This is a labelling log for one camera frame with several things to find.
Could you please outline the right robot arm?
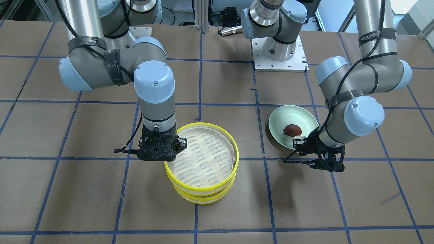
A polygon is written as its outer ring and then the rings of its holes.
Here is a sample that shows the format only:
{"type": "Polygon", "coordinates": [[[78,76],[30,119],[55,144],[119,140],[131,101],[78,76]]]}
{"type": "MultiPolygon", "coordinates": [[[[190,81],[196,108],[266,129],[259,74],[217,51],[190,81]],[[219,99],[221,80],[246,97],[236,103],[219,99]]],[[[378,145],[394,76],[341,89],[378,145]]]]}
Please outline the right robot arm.
{"type": "Polygon", "coordinates": [[[136,155],[143,161],[172,162],[187,147],[176,132],[175,79],[162,44],[153,37],[138,37],[128,48],[110,48],[102,17],[115,8],[96,0],[57,0],[66,25],[69,56],[59,62],[64,85],[73,91],[133,83],[143,123],[138,149],[129,143],[114,153],[136,155]]]}

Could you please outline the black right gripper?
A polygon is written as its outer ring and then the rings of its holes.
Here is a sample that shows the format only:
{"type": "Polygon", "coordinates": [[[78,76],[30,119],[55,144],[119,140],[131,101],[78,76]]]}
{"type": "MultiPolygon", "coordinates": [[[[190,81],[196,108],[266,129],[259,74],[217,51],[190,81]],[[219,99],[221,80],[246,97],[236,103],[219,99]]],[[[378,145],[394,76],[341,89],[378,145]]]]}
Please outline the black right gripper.
{"type": "Polygon", "coordinates": [[[143,161],[172,162],[178,151],[186,149],[188,140],[179,137],[174,125],[168,131],[152,131],[143,126],[138,158],[143,161]]]}

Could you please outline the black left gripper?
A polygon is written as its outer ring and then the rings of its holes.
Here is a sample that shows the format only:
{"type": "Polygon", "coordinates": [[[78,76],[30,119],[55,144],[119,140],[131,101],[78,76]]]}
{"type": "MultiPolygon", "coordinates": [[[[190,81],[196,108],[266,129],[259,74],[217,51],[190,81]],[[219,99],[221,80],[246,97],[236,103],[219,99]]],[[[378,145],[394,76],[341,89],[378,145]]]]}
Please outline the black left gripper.
{"type": "Polygon", "coordinates": [[[285,158],[284,163],[298,163],[308,165],[310,168],[327,170],[329,172],[343,172],[345,146],[330,148],[319,138],[318,128],[310,132],[307,138],[293,138],[293,148],[295,151],[303,151],[304,155],[316,154],[318,159],[301,160],[285,158]]]}

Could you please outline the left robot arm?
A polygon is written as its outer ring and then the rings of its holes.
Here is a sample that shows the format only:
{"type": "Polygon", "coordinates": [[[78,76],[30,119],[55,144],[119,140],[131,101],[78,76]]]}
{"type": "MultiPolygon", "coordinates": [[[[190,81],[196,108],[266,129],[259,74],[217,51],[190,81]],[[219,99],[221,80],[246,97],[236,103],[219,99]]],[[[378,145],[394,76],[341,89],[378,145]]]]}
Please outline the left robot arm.
{"type": "MultiPolygon", "coordinates": [[[[299,161],[310,168],[342,172],[345,145],[370,134],[384,122],[384,108],[370,95],[406,87],[409,64],[397,57],[396,30],[389,0],[355,0],[361,59],[349,65],[344,57],[331,57],[316,68],[316,79],[328,108],[324,123],[307,137],[293,139],[294,153],[316,154],[299,161]]],[[[241,24],[247,39],[265,38],[262,53],[276,62],[289,61],[307,18],[296,0],[255,0],[243,9],[241,24]]]]}

